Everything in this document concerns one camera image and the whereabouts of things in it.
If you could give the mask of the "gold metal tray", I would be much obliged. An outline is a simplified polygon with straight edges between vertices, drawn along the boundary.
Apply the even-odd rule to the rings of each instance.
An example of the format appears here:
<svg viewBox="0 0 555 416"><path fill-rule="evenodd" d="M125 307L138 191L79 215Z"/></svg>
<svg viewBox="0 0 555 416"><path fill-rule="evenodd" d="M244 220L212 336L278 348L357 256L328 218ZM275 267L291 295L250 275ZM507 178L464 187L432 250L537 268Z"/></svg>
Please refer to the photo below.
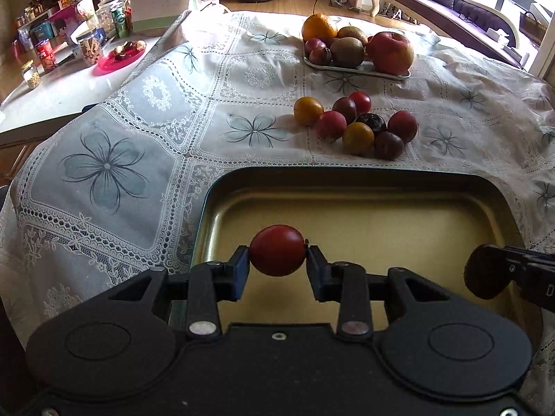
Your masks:
<svg viewBox="0 0 555 416"><path fill-rule="evenodd" d="M225 261L263 228L287 224L331 262L373 274L418 273L461 296L463 272L481 244L520 247L501 191L481 176L347 167L249 167L207 193L195 263Z"/></svg>

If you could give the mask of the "front brown kiwi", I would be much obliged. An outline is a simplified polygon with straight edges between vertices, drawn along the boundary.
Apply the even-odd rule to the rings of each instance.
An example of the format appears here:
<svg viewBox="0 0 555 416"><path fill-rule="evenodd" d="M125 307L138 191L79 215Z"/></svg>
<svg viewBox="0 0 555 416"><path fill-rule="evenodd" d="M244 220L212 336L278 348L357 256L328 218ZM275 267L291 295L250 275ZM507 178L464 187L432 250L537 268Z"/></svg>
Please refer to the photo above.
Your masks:
<svg viewBox="0 0 555 416"><path fill-rule="evenodd" d="M365 47L357 38L338 38L330 47L332 61L338 67L356 68L365 57Z"/></svg>

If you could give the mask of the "white calendar box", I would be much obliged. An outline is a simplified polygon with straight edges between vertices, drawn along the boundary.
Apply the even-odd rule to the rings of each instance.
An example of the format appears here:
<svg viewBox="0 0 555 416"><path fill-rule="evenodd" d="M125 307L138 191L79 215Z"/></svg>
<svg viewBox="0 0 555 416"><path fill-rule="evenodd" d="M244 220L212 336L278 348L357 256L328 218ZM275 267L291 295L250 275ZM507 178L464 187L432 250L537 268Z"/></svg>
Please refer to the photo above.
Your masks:
<svg viewBox="0 0 555 416"><path fill-rule="evenodd" d="M130 0L135 34L165 30L184 11L196 10L197 0Z"/></svg>

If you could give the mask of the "black wrinkled fruit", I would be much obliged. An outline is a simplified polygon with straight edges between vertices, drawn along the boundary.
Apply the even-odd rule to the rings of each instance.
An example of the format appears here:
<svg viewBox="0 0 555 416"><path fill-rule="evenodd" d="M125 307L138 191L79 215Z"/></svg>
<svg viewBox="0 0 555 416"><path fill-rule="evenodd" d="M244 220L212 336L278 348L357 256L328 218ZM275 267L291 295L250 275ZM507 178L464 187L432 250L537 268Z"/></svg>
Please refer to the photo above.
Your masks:
<svg viewBox="0 0 555 416"><path fill-rule="evenodd" d="M380 115L374 113L364 113L358 116L357 122L368 126L375 136L387 131L387 123Z"/></svg>

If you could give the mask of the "dark purple plum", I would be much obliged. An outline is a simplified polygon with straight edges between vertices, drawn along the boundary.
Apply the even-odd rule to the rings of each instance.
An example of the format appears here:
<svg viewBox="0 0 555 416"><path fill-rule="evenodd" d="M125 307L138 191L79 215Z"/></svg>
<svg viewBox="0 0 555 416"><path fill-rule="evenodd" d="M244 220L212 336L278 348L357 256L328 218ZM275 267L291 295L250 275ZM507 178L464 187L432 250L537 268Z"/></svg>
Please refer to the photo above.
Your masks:
<svg viewBox="0 0 555 416"><path fill-rule="evenodd" d="M381 132L374 140L374 156L377 159L394 161L402 155L403 150L403 140L392 132Z"/></svg>

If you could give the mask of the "red tin can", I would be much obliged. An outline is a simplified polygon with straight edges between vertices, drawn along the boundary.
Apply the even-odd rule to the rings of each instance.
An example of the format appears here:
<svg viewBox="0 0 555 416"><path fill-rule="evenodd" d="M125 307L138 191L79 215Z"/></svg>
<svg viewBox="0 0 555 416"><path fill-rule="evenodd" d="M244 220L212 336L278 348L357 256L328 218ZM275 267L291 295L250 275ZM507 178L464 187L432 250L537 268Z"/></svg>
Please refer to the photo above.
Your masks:
<svg viewBox="0 0 555 416"><path fill-rule="evenodd" d="M56 55L54 54L54 49L48 39L40 41L35 46L35 51L37 53L37 57L41 61L41 65L45 73L49 73L57 67L57 60L55 59Z"/></svg>

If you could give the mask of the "upper plum on plate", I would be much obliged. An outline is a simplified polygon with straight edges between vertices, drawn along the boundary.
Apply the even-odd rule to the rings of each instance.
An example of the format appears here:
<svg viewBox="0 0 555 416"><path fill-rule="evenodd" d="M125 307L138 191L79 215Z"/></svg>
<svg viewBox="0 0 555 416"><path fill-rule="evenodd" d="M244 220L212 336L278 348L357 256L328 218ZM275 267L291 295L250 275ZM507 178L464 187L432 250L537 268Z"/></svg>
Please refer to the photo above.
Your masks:
<svg viewBox="0 0 555 416"><path fill-rule="evenodd" d="M309 55L313 50L321 48L326 48L326 44L323 41L319 38L310 38L304 43L305 57L309 58Z"/></svg>

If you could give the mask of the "plum on plate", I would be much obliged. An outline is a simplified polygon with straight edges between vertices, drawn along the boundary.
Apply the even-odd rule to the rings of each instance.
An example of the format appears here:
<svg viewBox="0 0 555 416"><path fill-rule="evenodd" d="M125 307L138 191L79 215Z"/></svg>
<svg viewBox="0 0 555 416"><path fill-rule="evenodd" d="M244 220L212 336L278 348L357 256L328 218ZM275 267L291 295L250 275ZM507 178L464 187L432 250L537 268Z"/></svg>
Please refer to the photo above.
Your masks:
<svg viewBox="0 0 555 416"><path fill-rule="evenodd" d="M326 46L314 48L309 53L309 61L317 66L328 66L332 62L331 50Z"/></svg>
<svg viewBox="0 0 555 416"><path fill-rule="evenodd" d="M323 41L319 38L310 38L304 43L305 57L309 58L309 55L313 50L321 48L326 48L326 44Z"/></svg>

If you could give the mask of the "green drink can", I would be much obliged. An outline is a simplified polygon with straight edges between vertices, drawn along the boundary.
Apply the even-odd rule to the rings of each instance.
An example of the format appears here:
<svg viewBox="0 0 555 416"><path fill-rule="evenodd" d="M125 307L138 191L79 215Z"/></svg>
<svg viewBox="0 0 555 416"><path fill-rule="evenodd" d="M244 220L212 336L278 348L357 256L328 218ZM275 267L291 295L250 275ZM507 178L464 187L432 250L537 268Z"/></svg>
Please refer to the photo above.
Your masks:
<svg viewBox="0 0 555 416"><path fill-rule="evenodd" d="M125 11L123 7L117 7L111 10L112 20L114 22L116 32L119 38L129 36L129 29L126 22Z"/></svg>

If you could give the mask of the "white side table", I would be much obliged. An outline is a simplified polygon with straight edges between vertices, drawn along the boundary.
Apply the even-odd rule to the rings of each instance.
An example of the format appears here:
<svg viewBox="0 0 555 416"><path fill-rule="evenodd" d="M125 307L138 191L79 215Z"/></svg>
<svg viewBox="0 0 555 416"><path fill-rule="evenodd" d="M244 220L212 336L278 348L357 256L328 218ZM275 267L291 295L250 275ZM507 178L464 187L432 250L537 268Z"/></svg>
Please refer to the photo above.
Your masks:
<svg viewBox="0 0 555 416"><path fill-rule="evenodd" d="M41 78L31 90L18 85L1 104L1 143L15 143L44 134L40 122L79 115L90 104L104 101L131 75L139 60L120 70L105 73L73 59Z"/></svg>

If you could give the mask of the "brown kiwi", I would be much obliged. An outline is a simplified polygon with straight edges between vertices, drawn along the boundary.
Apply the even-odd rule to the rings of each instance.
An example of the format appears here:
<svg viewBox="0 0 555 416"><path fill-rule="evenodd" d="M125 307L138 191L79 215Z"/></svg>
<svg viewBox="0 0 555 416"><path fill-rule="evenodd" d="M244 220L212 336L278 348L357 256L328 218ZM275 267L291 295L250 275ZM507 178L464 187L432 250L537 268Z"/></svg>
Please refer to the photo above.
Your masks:
<svg viewBox="0 0 555 416"><path fill-rule="evenodd" d="M337 33L337 38L356 38L363 46L368 43L368 36L360 28L353 25L342 27Z"/></svg>
<svg viewBox="0 0 555 416"><path fill-rule="evenodd" d="M365 47L357 38L338 38L330 47L332 61L338 67L356 68L365 57Z"/></svg>

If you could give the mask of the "large red apple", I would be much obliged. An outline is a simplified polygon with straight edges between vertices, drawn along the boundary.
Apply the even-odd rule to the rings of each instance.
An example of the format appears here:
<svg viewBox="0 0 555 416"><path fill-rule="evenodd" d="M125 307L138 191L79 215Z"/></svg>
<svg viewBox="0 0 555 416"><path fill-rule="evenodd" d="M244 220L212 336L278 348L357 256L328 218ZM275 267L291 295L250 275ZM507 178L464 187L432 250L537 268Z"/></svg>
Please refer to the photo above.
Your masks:
<svg viewBox="0 0 555 416"><path fill-rule="evenodd" d="M409 39L391 31L372 36L366 45L366 54L378 72L392 75L406 75L415 58Z"/></svg>

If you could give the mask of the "bright red cherry tomato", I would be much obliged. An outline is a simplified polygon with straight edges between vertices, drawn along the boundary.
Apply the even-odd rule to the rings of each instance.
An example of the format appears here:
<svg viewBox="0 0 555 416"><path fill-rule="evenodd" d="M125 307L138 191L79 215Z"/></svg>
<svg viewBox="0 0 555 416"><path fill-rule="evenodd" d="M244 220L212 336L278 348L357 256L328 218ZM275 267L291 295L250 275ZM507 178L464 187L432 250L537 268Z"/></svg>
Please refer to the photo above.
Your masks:
<svg viewBox="0 0 555 416"><path fill-rule="evenodd" d="M349 95L349 99L354 102L358 115L370 113L372 110L372 99L365 92L353 92Z"/></svg>

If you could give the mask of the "large orange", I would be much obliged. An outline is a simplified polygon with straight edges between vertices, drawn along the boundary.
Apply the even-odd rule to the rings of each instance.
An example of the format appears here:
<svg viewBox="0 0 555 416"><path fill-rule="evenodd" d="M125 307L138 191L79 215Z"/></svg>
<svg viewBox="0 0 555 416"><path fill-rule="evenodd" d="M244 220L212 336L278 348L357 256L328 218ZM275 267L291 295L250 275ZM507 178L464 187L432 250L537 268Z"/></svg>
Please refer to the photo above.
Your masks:
<svg viewBox="0 0 555 416"><path fill-rule="evenodd" d="M316 11L316 5L317 2L314 2L312 14L305 19L302 25L302 39L309 41L311 38L318 38L323 42L331 41L337 36L338 29L325 13Z"/></svg>

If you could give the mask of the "red radish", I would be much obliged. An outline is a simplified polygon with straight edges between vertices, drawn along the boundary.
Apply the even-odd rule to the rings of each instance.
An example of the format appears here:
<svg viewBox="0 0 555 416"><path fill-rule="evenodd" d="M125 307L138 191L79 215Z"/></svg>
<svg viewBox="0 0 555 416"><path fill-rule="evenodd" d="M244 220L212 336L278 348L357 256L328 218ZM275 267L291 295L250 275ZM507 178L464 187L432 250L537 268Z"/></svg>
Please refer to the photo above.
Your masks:
<svg viewBox="0 0 555 416"><path fill-rule="evenodd" d="M316 134L328 143L335 143L346 129L346 119L337 111L323 112L314 126Z"/></svg>

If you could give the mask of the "white fruit plate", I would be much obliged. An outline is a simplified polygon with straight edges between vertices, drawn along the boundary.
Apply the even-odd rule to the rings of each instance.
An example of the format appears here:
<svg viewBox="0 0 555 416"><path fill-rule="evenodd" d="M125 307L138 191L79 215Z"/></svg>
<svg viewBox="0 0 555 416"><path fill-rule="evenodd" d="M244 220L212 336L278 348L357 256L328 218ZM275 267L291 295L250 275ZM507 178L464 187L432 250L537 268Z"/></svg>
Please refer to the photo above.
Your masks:
<svg viewBox="0 0 555 416"><path fill-rule="evenodd" d="M318 65L318 64L312 63L309 60L309 57L305 55L305 53L302 53L302 57L303 57L304 63L315 70L327 70L327 71L344 72L344 73L350 73L350 74L356 74L356 75L362 75L362 76L373 76L373 77L379 77L384 79L390 79L394 81L403 81L411 77L410 71L401 75L380 72L375 68L374 63L371 61L363 61L356 68L344 68L344 67L337 67L331 64Z"/></svg>

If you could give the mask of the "small glass jar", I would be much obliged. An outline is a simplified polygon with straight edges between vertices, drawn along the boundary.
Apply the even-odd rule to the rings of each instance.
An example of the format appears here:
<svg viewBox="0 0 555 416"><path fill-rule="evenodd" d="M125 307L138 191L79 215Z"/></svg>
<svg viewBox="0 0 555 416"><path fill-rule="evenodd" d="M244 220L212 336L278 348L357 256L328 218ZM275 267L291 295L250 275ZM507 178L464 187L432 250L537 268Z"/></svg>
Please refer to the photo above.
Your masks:
<svg viewBox="0 0 555 416"><path fill-rule="evenodd" d="M21 73L29 89L35 89L41 84L41 75L33 60L28 60L21 66Z"/></svg>

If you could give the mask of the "white lace floral tablecloth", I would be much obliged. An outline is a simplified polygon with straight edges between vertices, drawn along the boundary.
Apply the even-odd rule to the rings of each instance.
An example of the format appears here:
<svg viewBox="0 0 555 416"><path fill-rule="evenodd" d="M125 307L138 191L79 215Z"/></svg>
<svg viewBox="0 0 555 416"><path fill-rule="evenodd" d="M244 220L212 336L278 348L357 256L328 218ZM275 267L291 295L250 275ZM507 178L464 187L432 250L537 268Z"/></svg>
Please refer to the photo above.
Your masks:
<svg viewBox="0 0 555 416"><path fill-rule="evenodd" d="M186 13L127 82L41 143L1 210L5 415L550 415L554 311L511 283L461 296L403 267L367 272L373 334L336 334L306 269L250 271L222 336L188 335L207 193L249 167L481 176L517 248L554 254L554 90L447 38L414 35L411 77L315 70L298 16ZM394 161L347 154L293 116L356 91L418 132Z"/></svg>

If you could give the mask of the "lower plum on plate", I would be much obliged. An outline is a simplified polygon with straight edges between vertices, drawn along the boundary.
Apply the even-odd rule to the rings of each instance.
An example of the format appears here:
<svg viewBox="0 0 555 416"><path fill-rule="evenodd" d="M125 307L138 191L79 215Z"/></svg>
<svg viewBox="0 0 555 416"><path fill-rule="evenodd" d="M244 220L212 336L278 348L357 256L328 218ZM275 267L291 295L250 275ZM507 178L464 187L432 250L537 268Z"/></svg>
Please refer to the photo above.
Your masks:
<svg viewBox="0 0 555 416"><path fill-rule="evenodd" d="M326 46L314 48L309 53L309 61L317 66L328 66L332 62L331 50Z"/></svg>

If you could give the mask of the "dark red plum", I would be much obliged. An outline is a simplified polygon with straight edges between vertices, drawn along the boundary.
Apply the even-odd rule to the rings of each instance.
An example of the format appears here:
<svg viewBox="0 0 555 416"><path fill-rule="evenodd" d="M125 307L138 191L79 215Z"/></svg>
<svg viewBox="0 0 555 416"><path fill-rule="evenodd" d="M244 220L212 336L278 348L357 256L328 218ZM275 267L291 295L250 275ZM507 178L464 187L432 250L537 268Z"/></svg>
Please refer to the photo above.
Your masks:
<svg viewBox="0 0 555 416"><path fill-rule="evenodd" d="M343 115L347 125L353 123L358 116L356 103L349 97L337 99L332 106L332 110Z"/></svg>

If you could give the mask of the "purple cushioned sofa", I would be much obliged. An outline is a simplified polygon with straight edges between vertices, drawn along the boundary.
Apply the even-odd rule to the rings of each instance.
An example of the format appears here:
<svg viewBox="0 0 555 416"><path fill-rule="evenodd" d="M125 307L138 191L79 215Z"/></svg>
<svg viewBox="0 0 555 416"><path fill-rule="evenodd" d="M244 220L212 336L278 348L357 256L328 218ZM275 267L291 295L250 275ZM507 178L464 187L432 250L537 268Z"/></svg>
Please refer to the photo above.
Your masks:
<svg viewBox="0 0 555 416"><path fill-rule="evenodd" d="M501 12L474 0L385 0L436 33L518 69L518 30Z"/></svg>

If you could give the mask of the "orange tomato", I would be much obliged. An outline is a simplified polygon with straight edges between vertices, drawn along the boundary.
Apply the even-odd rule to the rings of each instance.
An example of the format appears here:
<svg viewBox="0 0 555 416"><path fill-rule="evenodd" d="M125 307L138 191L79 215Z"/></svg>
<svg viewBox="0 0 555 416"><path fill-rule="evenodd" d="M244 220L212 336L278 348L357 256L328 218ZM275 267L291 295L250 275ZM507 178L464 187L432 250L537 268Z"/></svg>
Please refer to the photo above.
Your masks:
<svg viewBox="0 0 555 416"><path fill-rule="evenodd" d="M366 156L374 146L374 132L366 124L354 122L346 127L341 141L347 154Z"/></svg>
<svg viewBox="0 0 555 416"><path fill-rule="evenodd" d="M312 97L299 98L293 106L293 116L303 127L313 127L324 112L324 107L318 99Z"/></svg>

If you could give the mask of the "orange tomato front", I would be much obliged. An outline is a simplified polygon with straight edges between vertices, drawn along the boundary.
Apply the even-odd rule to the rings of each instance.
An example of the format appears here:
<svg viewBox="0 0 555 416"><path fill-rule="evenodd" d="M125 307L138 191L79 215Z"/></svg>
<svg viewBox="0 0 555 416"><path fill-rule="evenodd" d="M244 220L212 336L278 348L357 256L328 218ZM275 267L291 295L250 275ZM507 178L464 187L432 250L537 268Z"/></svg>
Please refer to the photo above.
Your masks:
<svg viewBox="0 0 555 416"><path fill-rule="evenodd" d="M366 124L354 122L346 127L341 141L347 154L366 156L374 146L374 132Z"/></svg>

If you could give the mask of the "glass jar with snacks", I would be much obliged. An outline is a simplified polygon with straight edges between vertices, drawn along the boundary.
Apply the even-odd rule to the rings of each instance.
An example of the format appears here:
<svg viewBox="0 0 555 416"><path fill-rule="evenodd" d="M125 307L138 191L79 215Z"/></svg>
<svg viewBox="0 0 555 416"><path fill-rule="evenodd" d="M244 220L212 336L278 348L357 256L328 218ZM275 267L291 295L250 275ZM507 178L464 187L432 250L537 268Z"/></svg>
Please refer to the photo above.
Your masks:
<svg viewBox="0 0 555 416"><path fill-rule="evenodd" d="M98 63L103 52L103 37L98 29L91 29L77 38L86 66L91 67Z"/></svg>

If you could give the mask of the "rear brown kiwi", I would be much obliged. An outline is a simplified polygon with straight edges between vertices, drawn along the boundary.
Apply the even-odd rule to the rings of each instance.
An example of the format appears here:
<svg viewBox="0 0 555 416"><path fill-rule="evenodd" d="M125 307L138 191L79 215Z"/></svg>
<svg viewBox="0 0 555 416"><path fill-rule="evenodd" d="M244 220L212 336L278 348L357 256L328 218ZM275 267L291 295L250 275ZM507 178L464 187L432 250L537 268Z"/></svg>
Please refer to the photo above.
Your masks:
<svg viewBox="0 0 555 416"><path fill-rule="evenodd" d="M342 27L337 33L337 38L356 38L363 46L368 43L368 36L360 28L353 25Z"/></svg>

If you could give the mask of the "pink snack plate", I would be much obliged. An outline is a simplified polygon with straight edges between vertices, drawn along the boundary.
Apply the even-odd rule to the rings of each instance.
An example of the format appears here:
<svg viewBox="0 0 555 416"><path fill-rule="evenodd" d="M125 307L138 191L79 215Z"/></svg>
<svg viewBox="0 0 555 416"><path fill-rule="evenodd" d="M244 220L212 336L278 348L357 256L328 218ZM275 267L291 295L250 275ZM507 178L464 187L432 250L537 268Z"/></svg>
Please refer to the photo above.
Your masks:
<svg viewBox="0 0 555 416"><path fill-rule="evenodd" d="M99 59L94 73L103 75L120 70L137 60L146 52L147 44L145 41L127 41L115 47L106 57Z"/></svg>

